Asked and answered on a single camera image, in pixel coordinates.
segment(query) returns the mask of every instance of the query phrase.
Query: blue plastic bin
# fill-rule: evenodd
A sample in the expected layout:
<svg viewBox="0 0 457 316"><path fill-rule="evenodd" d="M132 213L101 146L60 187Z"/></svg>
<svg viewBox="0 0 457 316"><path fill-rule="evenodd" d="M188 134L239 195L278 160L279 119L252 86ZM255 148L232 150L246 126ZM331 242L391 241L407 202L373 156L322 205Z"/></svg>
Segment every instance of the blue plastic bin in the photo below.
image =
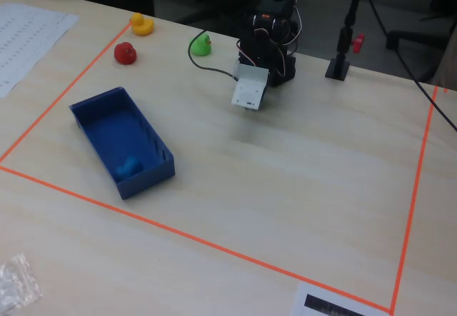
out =
<svg viewBox="0 0 457 316"><path fill-rule="evenodd" d="M70 109L122 199L174 175L173 154L124 88L88 98ZM127 177L125 172L133 175Z"/></svg>

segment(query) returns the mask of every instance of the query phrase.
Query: orange tape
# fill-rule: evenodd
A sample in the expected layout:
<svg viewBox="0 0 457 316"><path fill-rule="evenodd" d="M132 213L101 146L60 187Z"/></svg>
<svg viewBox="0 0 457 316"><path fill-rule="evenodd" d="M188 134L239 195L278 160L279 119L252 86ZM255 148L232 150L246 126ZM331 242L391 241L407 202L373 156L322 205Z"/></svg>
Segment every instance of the orange tape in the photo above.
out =
<svg viewBox="0 0 457 316"><path fill-rule="evenodd" d="M435 90L433 91L433 96L432 96L433 101L436 100L437 93L438 93L438 87L435 86ZM428 117L427 117L426 128L423 132L423 137L422 137L421 152L419 154L419 160L417 163L416 178L414 179L413 195L411 196L411 204L409 205L408 221L406 222L405 237L403 239L403 247L401 248L400 263L398 264L398 271L397 271L397 276L395 279L395 286L393 288L391 309L389 310L390 315L393 315L395 312L395 306L396 306L397 298L398 298L398 290L400 289L401 276L403 275L403 269L405 267L405 259L406 259L406 252L408 250L409 235L411 234L411 226L413 225L414 209L416 208L417 192L419 189L419 183L421 181L423 157L426 154L428 131L430 129L431 118L433 116L434 109L435 108L433 107L433 105L430 104L430 107L428 108Z"/></svg>
<svg viewBox="0 0 457 316"><path fill-rule="evenodd" d="M84 74L100 59L101 56L103 56L105 54L105 52L108 51L108 49L114 44L114 42L119 39L122 34L124 34L127 29L129 29L130 27L130 22L127 24L127 26L125 26L121 32L119 32L119 34L109 42L109 44L98 54L97 57L95 57L95 59L74 79L74 81L72 81L70 83L70 85L56 98L56 100L54 100L53 103L51 103L51 105L46 108L46 110L30 125L30 127L27 128L27 130L25 132L22 133L21 136L19 136L19 139L17 139L13 145L8 148L8 150L6 150L6 152L0 157L0 163L13 151L13 149L15 149L18 144L23 141L23 139L31 132L32 129L35 128L35 126L44 118L44 116L46 116L47 113L49 113L49 111L57 104L57 102L59 102L62 97L64 97L64 95L66 93L69 92L69 90L71 88L73 88L73 86L76 84L76 82L79 81L79 79L81 79L82 76L84 76Z"/></svg>
<svg viewBox="0 0 457 316"><path fill-rule="evenodd" d="M150 225L154 225L158 228L161 228L161 229L164 229L164 230L167 230L171 233L174 233L174 234L177 234L179 236L182 236L184 238L188 238L190 240L193 240L193 241L196 241L198 243L201 243L202 245L205 245L205 246L209 246L211 248L214 248L215 250L220 250L221 252L224 252L224 253L227 253L229 255L233 255L237 258L240 258L240 259L243 259L243 260L246 260L246 261L249 261L250 263L253 263L253 264L256 264L256 265L259 265L259 266L262 266L264 268L268 268L269 270L273 270L273 271L276 271L278 273L281 273L283 275L287 275L289 277L292 277L292 278L295 278L295 279L298 279L298 280L301 280L303 282L307 282L309 284L312 284L312 285L315 285L315 286L319 286L319 287L322 287L323 289L326 289L328 291L331 291L331 292L334 292L334 293L337 293L341 296L344 296L344 297L347 297L347 298L350 298L352 300L355 300L357 302L360 302L362 304L365 304L365 305L368 305L369 307L374 307L375 309L378 309L378 310L381 310L381 311L384 311L384 312L388 312L389 309L387 307L383 307L381 305L378 305L376 303L373 303L369 300L365 300L361 297L358 297L358 296L355 296L355 295L352 295L351 293L348 293L348 292L344 292L343 290L340 290L340 289L336 289L334 287L331 287L329 285L326 285L326 284L323 284L322 282L318 282L318 281L315 281L315 280L312 280L312 279L309 279L309 278L306 278L302 275L297 275L296 273L293 273L293 272L290 272L288 270L284 270L283 268L280 268L280 267L277 267L277 266L274 266L274 265L270 265L268 263L265 263L263 261L260 261L260 260L257 260L257 259L254 259L254 258L251 258L247 255L244 255L244 254L241 254L241 253L238 253L234 250L230 250L228 248L225 248L225 247L222 247L220 245L217 245L216 243L211 243L207 240L204 240L202 238L198 238L196 237L195 235L192 235L192 234L189 234L189 233L185 233L183 232L182 230L178 230L178 229L175 229L173 227L170 227L168 225L164 225L163 223L159 223L159 222L156 222L154 220L149 220L148 218L145 218L143 216L140 216L140 215L137 215L137 214L134 214L134 213L130 213L129 211L126 211L126 210L123 210L123 209L120 209L120 208L117 208L117 207L114 207L112 205L109 205L109 204L106 204L106 203L103 203L103 202L100 202L98 200L94 200L93 198L89 198L89 197L86 197L86 196L83 196L83 195L80 195L78 193L74 193L70 190L67 190L67 189L64 189L64 188L60 188L59 186L57 185L54 185L54 184L50 184L50 183L47 183L43 180L40 180L38 178L35 178L35 177L31 177L30 175L26 175L24 173L20 173L18 171L15 171L15 170L12 170L10 168L5 168L3 166L0 166L0 170L4 171L4 172L7 172L7 173L11 173L13 175L17 175L19 177L22 177L22 178L25 178L27 180L31 180L32 182L35 182L35 183L38 183L38 184L41 184L41 185L44 185L48 188L51 188L51 189L54 189L54 190L57 190L57 191L60 191L61 193L65 193L67 195L70 195L70 196L73 196L73 197L76 197L76 198L79 198L81 200L85 200L86 202L89 202L89 203L92 203L92 204L95 204L95 205L98 205L102 208L106 208L106 209L109 209L111 211L114 211L116 213L119 213L119 214L122 214L122 215L125 215L125 216L129 216L130 218L134 218L136 220L139 220L141 222L145 222L145 223L148 223Z"/></svg>

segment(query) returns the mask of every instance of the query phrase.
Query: cable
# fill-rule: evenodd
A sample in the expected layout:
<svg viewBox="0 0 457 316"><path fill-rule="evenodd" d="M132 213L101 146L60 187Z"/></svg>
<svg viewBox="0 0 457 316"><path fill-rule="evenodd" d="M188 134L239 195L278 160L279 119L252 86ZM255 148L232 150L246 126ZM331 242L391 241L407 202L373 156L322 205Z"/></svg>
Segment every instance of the cable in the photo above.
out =
<svg viewBox="0 0 457 316"><path fill-rule="evenodd" d="M295 36L295 38L293 38L292 40L290 40L288 43L285 43L283 45L289 45L289 44L292 44L296 39L298 39L298 36L300 36L300 33L301 33L301 29L303 28L303 25L301 23L301 17L300 17L300 12L298 11L297 7L293 7L295 9L295 11L297 12L297 16L298 16L298 20L300 21L300 29L298 30L297 32L297 35Z"/></svg>
<svg viewBox="0 0 457 316"><path fill-rule="evenodd" d="M276 70L278 71L278 74L281 76L281 77L284 77L286 75L286 60L284 58L284 54L283 54L283 51L281 51L280 48L278 48L278 51L279 51L279 54L281 55L282 59L283 59L283 73L279 72L279 70L276 68Z"/></svg>
<svg viewBox="0 0 457 316"><path fill-rule="evenodd" d="M247 54L245 54L245 53L243 52L243 50L241 50L241 48L240 48L240 46L239 46L239 43L240 43L240 41L238 40L238 41L236 42L236 48L240 51L240 53L241 53L243 56L245 56L245 57L252 63L252 65L257 66L257 64L254 63L254 61L251 59L251 57L248 56Z"/></svg>
<svg viewBox="0 0 457 316"><path fill-rule="evenodd" d="M220 72L220 73L223 73L224 75L227 75L227 76L230 76L232 77L235 81L238 81L237 77L235 77L234 75L232 75L231 73L227 72L227 71L224 71L224 70L221 70L219 68L207 68L205 66L201 66L201 65L198 65L194 59L192 58L192 55L191 55L191 46L192 44L194 43L195 40L197 40L197 38L202 35L203 33L206 32L206 29L204 29L203 31L201 31L199 34L196 35L195 38L193 38L191 40L191 42L189 43L189 47L187 48L187 55L189 56L189 59L191 60L192 64L195 65L197 68L200 68L202 70L209 70L209 71L215 71L215 72Z"/></svg>
<svg viewBox="0 0 457 316"><path fill-rule="evenodd" d="M368 0L370 3L371 9L373 9L374 16L376 17L376 20L378 21L379 26L381 27L382 32L384 35L387 37L388 33L386 30L386 27L384 27L383 22L381 21L381 18L379 17L378 11L376 10L376 7L374 6L373 0ZM418 82L416 77L414 77L413 73L409 69L408 65L404 61L403 57L400 55L400 52L398 52L398 49L394 49L398 59L400 59L400 62L403 64L403 67L405 68L406 72L408 75L411 77L411 79L414 81L414 83L419 87L419 89L423 92L423 94L426 96L426 98L430 101L430 103L435 107L435 109L443 116L443 118L448 121L449 125L451 125L452 128L457 132L457 127L456 125L453 124L451 120L449 120L448 116L436 105L435 101L430 97L430 95L427 94L425 89L422 87L422 85Z"/></svg>
<svg viewBox="0 0 457 316"><path fill-rule="evenodd" d="M295 40L295 48L287 54L287 56L292 56L298 50L298 39Z"/></svg>

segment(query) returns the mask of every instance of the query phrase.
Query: white paper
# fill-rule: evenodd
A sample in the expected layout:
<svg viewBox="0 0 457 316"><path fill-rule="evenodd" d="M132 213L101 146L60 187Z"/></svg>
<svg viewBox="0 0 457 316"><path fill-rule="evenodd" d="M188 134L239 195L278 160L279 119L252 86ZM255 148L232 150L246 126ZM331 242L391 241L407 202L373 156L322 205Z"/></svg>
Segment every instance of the white paper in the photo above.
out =
<svg viewBox="0 0 457 316"><path fill-rule="evenodd" d="M23 79L64 33L77 15L23 4L0 6L0 98Z"/></svg>
<svg viewBox="0 0 457 316"><path fill-rule="evenodd" d="M341 296L337 293L325 290L321 287L300 282L298 285L295 301L292 306L291 316L326 316L331 313L324 313L320 310L313 310L305 306L306 297L312 295L326 302L338 305L352 312L357 312L363 316L388 316L386 312L380 311L355 300Z"/></svg>

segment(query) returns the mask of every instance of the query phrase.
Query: black stand base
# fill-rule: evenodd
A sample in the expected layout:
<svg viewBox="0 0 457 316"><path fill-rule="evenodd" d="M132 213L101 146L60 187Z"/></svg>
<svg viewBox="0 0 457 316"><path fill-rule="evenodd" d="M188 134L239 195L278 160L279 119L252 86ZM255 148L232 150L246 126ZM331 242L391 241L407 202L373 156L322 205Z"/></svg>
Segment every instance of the black stand base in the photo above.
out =
<svg viewBox="0 0 457 316"><path fill-rule="evenodd" d="M335 65L336 65L336 58L333 58L330 61L330 64L328 65L326 77L338 79L339 81L344 81L344 79L346 78L346 74L348 73L348 70L349 70L349 62L344 61L343 66L341 67L341 70L335 70Z"/></svg>

